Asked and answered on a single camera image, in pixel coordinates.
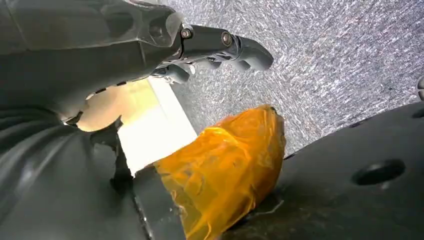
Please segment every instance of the round hole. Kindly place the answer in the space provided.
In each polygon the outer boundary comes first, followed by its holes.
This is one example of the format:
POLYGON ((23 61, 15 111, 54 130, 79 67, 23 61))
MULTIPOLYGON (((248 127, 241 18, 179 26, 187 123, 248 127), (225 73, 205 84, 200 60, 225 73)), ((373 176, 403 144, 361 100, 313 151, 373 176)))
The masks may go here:
POLYGON ((418 97, 421 101, 424 101, 424 90, 418 92, 418 97))
POLYGON ((424 109, 421 109, 412 115, 414 119, 420 119, 424 117, 424 109))
POLYGON ((405 168, 402 160, 389 159, 359 170, 352 180, 360 186, 380 184, 399 177, 405 172, 405 168))

